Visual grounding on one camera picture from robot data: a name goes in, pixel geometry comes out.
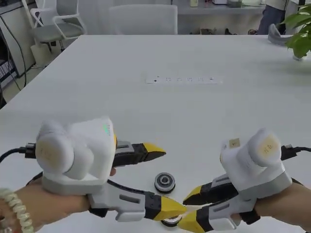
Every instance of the green indicator light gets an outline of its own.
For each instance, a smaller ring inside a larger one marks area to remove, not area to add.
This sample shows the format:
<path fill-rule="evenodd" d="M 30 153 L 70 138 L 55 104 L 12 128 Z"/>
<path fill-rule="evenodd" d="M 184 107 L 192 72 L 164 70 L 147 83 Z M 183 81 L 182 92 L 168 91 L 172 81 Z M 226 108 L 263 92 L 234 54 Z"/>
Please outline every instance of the green indicator light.
<path fill-rule="evenodd" d="M 108 128 L 107 128 L 107 125 L 104 125 L 104 130 L 105 130 L 105 132 L 106 132 L 106 134 L 108 134 L 109 135 L 109 130 L 108 130 Z"/>

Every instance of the hand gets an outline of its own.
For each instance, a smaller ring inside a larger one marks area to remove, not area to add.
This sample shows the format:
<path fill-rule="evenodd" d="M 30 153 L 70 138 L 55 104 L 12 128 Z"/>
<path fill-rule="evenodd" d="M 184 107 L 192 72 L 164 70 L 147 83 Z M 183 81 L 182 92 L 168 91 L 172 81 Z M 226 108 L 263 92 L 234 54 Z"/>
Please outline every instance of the hand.
<path fill-rule="evenodd" d="M 258 200 L 255 206 L 260 216 L 300 226 L 311 232 L 311 190 L 293 183 L 283 192 Z"/>
<path fill-rule="evenodd" d="M 31 182 L 16 194 L 26 206 L 36 231 L 71 214 L 87 211 L 90 207 L 86 196 L 59 196 L 45 191 L 41 179 Z"/>

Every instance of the power strip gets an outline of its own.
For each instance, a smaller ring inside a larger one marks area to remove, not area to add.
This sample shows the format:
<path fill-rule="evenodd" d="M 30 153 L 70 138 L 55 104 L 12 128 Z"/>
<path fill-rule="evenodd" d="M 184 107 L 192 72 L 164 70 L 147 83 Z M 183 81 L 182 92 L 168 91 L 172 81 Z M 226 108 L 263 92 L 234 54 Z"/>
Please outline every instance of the power strip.
<path fill-rule="evenodd" d="M 215 80 L 214 78 L 171 78 L 160 77 L 147 78 L 147 84 L 220 84 L 222 82 Z"/>

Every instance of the potted plant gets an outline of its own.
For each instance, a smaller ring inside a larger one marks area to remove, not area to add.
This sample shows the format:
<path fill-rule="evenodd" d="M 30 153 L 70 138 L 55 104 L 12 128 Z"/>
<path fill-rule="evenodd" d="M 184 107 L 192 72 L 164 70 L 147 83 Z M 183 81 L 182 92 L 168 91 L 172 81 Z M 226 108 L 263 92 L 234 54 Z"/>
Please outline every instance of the potted plant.
<path fill-rule="evenodd" d="M 286 46 L 293 49 L 297 59 L 307 56 L 311 51 L 311 4 L 302 6 L 297 14 L 288 16 L 283 23 L 293 28 L 302 27 L 286 42 Z"/>

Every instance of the metal bearing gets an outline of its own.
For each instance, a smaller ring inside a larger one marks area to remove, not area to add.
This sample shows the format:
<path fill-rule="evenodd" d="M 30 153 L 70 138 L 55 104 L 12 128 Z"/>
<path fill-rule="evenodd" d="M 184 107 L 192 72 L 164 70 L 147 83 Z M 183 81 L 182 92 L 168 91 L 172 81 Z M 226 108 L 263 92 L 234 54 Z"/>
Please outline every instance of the metal bearing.
<path fill-rule="evenodd" d="M 175 179 L 170 173 L 162 172 L 155 177 L 155 188 L 159 193 L 168 194 L 175 188 Z"/>
<path fill-rule="evenodd" d="M 180 220 L 183 218 L 182 215 L 171 217 L 165 220 L 162 220 L 161 223 L 167 227 L 176 227 Z"/>

